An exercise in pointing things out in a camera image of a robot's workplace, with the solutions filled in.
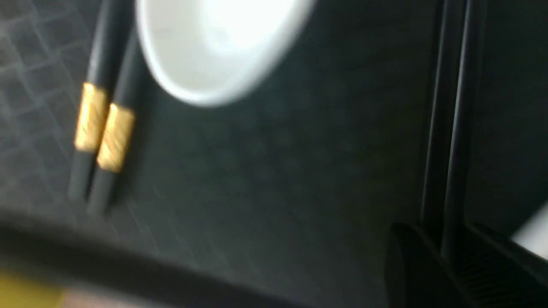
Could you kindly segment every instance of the tiled surface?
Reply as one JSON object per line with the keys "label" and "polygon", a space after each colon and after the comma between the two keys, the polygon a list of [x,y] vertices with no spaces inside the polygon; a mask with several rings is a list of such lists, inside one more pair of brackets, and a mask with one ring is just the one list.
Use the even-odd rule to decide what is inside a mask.
{"label": "tiled surface", "polygon": [[0,203],[76,233],[315,307],[382,307],[393,221],[416,219],[433,1],[320,1],[244,100],[154,83],[112,216],[66,200],[99,2],[0,2]]}

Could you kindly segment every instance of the gold chopstick band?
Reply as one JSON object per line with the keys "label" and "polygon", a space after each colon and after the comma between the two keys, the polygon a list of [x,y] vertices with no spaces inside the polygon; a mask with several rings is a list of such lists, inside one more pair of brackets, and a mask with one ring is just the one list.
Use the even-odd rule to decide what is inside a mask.
{"label": "gold chopstick band", "polygon": [[84,83],[74,146],[78,151],[97,152],[107,114],[106,92]]}
{"label": "gold chopstick band", "polygon": [[110,104],[101,148],[97,155],[97,164],[101,169],[116,173],[122,170],[134,122],[133,111],[114,103]]}

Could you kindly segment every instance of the dark table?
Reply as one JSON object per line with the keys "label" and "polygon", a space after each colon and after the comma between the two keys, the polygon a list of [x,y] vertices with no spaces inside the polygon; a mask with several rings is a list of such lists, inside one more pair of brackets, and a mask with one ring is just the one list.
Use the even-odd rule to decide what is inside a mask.
{"label": "dark table", "polygon": [[[388,227],[418,219],[434,2],[320,1],[275,73],[220,109],[151,80],[100,220],[65,196],[99,1],[4,1],[0,216],[295,303],[385,306]],[[548,195],[547,13],[489,7],[466,210],[507,235]]]}

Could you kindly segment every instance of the tile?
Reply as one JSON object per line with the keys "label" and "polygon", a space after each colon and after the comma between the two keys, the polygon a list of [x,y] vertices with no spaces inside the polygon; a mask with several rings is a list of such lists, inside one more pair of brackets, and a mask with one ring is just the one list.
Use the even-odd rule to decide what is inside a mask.
{"label": "tile", "polygon": [[66,157],[72,157],[74,152],[74,130],[70,130],[66,134],[57,136],[56,139],[63,154],[65,154]]}
{"label": "tile", "polygon": [[8,36],[26,66],[34,66],[47,61],[48,54],[30,21],[24,20],[10,25]]}
{"label": "tile", "polygon": [[212,172],[212,167],[204,157],[187,157],[182,163],[189,176],[204,179]]}
{"label": "tile", "polygon": [[90,34],[95,32],[95,24],[102,1],[90,0],[72,0],[76,4],[76,8],[82,17],[82,20]]}
{"label": "tile", "polygon": [[16,151],[19,146],[19,139],[13,132],[7,131],[0,133],[0,155],[11,151]]}
{"label": "tile", "polygon": [[241,130],[257,129],[260,125],[259,115],[253,108],[242,108],[234,120],[234,125]]}
{"label": "tile", "polygon": [[291,130],[287,128],[279,128],[272,132],[273,135],[273,145],[277,147],[277,150],[282,151],[289,151],[291,150],[296,144],[297,139],[291,132]]}
{"label": "tile", "polygon": [[314,109],[318,102],[321,100],[320,97],[317,95],[316,90],[312,89],[299,89],[289,91],[288,93],[290,103],[288,104],[291,106],[293,111],[305,111]]}
{"label": "tile", "polygon": [[58,129],[47,106],[22,112],[14,118],[14,121],[23,136],[32,136]]}
{"label": "tile", "polygon": [[268,154],[268,148],[264,141],[260,138],[253,139],[244,145],[247,158],[252,161],[257,161],[266,158]]}
{"label": "tile", "polygon": [[240,168],[240,159],[236,150],[230,147],[216,149],[215,155],[215,160],[225,170],[232,171]]}
{"label": "tile", "polygon": [[53,202],[52,194],[47,190],[44,181],[37,173],[31,173],[17,183],[17,189],[25,194],[26,199],[36,208]]}
{"label": "tile", "polygon": [[40,156],[46,172],[58,170],[61,167],[67,167],[69,160],[61,151],[57,140],[52,135],[45,135],[32,141],[32,147]]}
{"label": "tile", "polygon": [[37,32],[50,50],[82,40],[83,30],[74,14],[66,14],[36,25]]}
{"label": "tile", "polygon": [[62,14],[66,10],[59,0],[31,0],[31,3],[41,18]]}
{"label": "tile", "polygon": [[55,173],[49,173],[46,176],[46,185],[48,190],[57,196],[65,196],[69,184],[69,167],[56,170]]}
{"label": "tile", "polygon": [[7,190],[8,185],[10,185],[9,177],[4,173],[4,171],[0,170],[0,191]]}
{"label": "tile", "polygon": [[233,195],[245,194],[250,191],[251,183],[241,172],[233,173],[224,179],[226,191]]}
{"label": "tile", "polygon": [[200,125],[199,128],[201,129],[203,137],[210,146],[217,146],[230,141],[230,128],[225,123],[219,121],[209,122]]}
{"label": "tile", "polygon": [[29,149],[21,149],[0,157],[0,166],[6,176],[17,178],[23,172],[31,172],[40,168],[38,157]]}
{"label": "tile", "polygon": [[257,166],[253,168],[252,174],[254,179],[258,180],[259,182],[265,183],[265,185],[276,182],[277,178],[276,170],[268,165]]}
{"label": "tile", "polygon": [[48,63],[23,73],[32,94],[39,96],[60,89],[67,82],[65,70],[58,62]]}
{"label": "tile", "polygon": [[19,213],[27,212],[28,200],[25,194],[17,188],[8,188],[0,192],[0,199],[2,199],[2,207],[5,210]]}
{"label": "tile", "polygon": [[12,44],[7,37],[0,37],[0,69],[19,62]]}
{"label": "tile", "polygon": [[0,94],[5,97],[12,113],[34,107],[34,102],[16,71],[0,75]]}
{"label": "tile", "polygon": [[287,104],[287,100],[284,100],[279,95],[273,95],[261,102],[261,107],[268,118],[278,122],[290,116]]}
{"label": "tile", "polygon": [[110,219],[113,222],[114,228],[123,239],[135,240],[135,237],[140,236],[139,225],[133,218],[128,207],[112,208]]}
{"label": "tile", "polygon": [[75,87],[80,89],[88,71],[89,55],[87,50],[83,45],[77,45],[62,50],[59,57]]}
{"label": "tile", "polygon": [[174,252],[179,248],[177,237],[168,223],[167,215],[152,212],[144,220],[161,253]]}
{"label": "tile", "polygon": [[3,0],[0,2],[0,21],[12,20],[33,13],[28,0]]}
{"label": "tile", "polygon": [[177,133],[177,136],[174,136],[174,139],[184,140],[184,142],[176,142],[174,145],[180,153],[198,151],[202,142],[196,130],[192,128],[182,129]]}
{"label": "tile", "polygon": [[55,92],[43,99],[62,132],[71,132],[76,127],[78,110],[72,100],[65,91]]}
{"label": "tile", "polygon": [[11,124],[11,120],[7,118],[7,115],[4,115],[0,112],[0,133],[10,132]]}

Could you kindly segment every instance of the dark countertop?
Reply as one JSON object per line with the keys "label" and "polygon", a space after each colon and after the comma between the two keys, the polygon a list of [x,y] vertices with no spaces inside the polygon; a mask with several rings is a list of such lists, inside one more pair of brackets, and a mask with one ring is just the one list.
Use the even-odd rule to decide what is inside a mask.
{"label": "dark countertop", "polygon": [[[99,2],[3,2],[0,210],[297,303],[384,306],[387,228],[418,214],[433,3],[319,2],[276,72],[221,109],[151,81],[98,220],[65,193]],[[506,234],[547,197],[548,14],[520,3],[490,6],[467,194]]]}

